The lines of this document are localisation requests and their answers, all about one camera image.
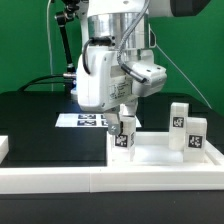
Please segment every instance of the white block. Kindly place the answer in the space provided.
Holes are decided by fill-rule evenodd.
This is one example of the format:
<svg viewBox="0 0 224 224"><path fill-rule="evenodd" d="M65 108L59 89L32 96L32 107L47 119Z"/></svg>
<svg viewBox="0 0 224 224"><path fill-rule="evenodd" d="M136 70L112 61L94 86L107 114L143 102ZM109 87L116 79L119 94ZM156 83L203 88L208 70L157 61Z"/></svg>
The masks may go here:
<svg viewBox="0 0 224 224"><path fill-rule="evenodd" d="M187 118L184 161L203 162L207 121L205 118Z"/></svg>
<svg viewBox="0 0 224 224"><path fill-rule="evenodd" d="M170 109L169 148L183 150L188 117L187 103L172 103Z"/></svg>

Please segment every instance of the white plastic housing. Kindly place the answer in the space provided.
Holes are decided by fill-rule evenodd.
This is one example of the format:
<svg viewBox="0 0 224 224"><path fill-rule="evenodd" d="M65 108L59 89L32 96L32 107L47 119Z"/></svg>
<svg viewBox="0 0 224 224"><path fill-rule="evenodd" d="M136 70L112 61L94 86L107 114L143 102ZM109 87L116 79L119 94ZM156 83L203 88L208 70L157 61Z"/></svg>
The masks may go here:
<svg viewBox="0 0 224 224"><path fill-rule="evenodd" d="M173 17L170 0L151 0L149 17Z"/></svg>
<svg viewBox="0 0 224 224"><path fill-rule="evenodd" d="M116 61L116 52L107 47L89 47L88 65L91 74L79 59L77 70L78 103L84 111L104 112L137 96L131 93L132 79L127 77Z"/></svg>
<svg viewBox="0 0 224 224"><path fill-rule="evenodd" d="M88 17L111 13L141 12L145 0L90 0Z"/></svg>
<svg viewBox="0 0 224 224"><path fill-rule="evenodd" d="M88 31L88 21L87 21L87 12L89 8L89 3L83 1L79 2L79 10L77 16L80 20L81 31L82 31L82 45L84 45L89 40L89 31Z"/></svg>
<svg viewBox="0 0 224 224"><path fill-rule="evenodd" d="M139 61L134 63L132 69L148 81L145 83L133 80L132 93L139 97L146 97L159 92L166 82L166 69L154 64L152 61Z"/></svg>

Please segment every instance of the white tray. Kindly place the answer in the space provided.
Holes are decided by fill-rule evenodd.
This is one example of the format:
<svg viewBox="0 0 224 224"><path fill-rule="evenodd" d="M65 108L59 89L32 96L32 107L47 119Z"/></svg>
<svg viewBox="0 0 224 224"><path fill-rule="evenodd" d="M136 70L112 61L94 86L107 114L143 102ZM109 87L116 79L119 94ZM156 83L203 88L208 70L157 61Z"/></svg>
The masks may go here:
<svg viewBox="0 0 224 224"><path fill-rule="evenodd" d="M135 156L132 162L112 159L112 137L107 135L108 166L190 166L224 165L224 156L208 141L205 142L203 163L184 162L183 151L170 150L168 132L136 132Z"/></svg>
<svg viewBox="0 0 224 224"><path fill-rule="evenodd" d="M157 146L156 150L159 150L159 145L166 145L167 135L137 133L136 144L153 142ZM0 144L0 151L4 149L5 143ZM163 161L158 162L162 155L157 156L154 155L151 161L145 161L146 157L138 159L134 161L134 166L2 168L0 194L224 190L224 158L210 143L206 142L205 163L183 163L180 155L170 157L169 160L163 155Z"/></svg>

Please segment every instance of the cable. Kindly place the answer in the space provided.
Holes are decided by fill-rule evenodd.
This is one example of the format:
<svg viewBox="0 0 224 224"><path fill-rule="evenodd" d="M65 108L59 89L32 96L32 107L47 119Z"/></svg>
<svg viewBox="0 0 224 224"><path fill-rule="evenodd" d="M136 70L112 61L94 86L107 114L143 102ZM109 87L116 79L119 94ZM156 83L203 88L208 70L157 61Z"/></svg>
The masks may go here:
<svg viewBox="0 0 224 224"><path fill-rule="evenodd" d="M51 46L51 29L50 29L50 5L51 1L48 1L47 4L47 40L48 40L48 50L49 50L49 57L50 57L50 72L53 75L53 55L52 55L52 46Z"/></svg>
<svg viewBox="0 0 224 224"><path fill-rule="evenodd" d="M202 97L202 99L206 102L208 107L212 109L210 103L205 98L205 96L201 93L201 91L195 86L195 84L187 77L187 75L173 62L173 60L159 47L156 45L157 49L165 56L165 58L180 72L180 74L191 84L191 86L197 91L197 93Z"/></svg>
<svg viewBox="0 0 224 224"><path fill-rule="evenodd" d="M17 91L23 92L28 86L35 84L38 81L46 80L46 79L54 79L54 78L63 78L63 75L50 75L50 76L42 76L36 79L31 80L27 84L21 86Z"/></svg>
<svg viewBox="0 0 224 224"><path fill-rule="evenodd" d="M131 68L129 68L124 61L122 61L121 56L123 54L123 50L125 48L125 44L127 39L129 38L130 34L133 32L133 30L135 29L135 27L138 25L138 23L140 22L140 20L142 19L142 17L144 16L146 10L149 8L149 4L150 4L151 0L145 0L145 4L142 8L142 11L138 14L138 16L136 17L136 19L132 22L132 24L129 26L129 28L127 28L127 30L125 31L122 40L118 46L118 52L117 52L117 62L118 64L121 66L121 68L128 73L129 75L133 76L137 81L144 83L147 80L143 77L141 77L141 75L139 75L137 72L133 71Z"/></svg>
<svg viewBox="0 0 224 224"><path fill-rule="evenodd" d="M92 43L93 39L90 38L85 45L83 46L83 52L82 52L82 63L83 63L83 68L85 69L86 73L90 75L89 71L89 66L88 66L88 61L87 61L87 48L90 43Z"/></svg>
<svg viewBox="0 0 224 224"><path fill-rule="evenodd" d="M58 81L54 81L54 82L37 82L37 83L29 83L26 85L26 88L28 88L29 86L33 86L33 85L46 85L46 84L65 84L66 82L58 82Z"/></svg>

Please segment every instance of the metal bracket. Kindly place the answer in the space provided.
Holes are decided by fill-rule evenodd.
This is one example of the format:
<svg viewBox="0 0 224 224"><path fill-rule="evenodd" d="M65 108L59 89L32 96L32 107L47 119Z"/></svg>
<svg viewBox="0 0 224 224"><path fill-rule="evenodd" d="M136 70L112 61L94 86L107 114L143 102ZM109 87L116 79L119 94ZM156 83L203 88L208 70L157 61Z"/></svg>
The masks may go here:
<svg viewBox="0 0 224 224"><path fill-rule="evenodd" d="M108 123L108 132L110 135L121 134L119 111L120 107L114 107L104 112L104 116Z"/></svg>

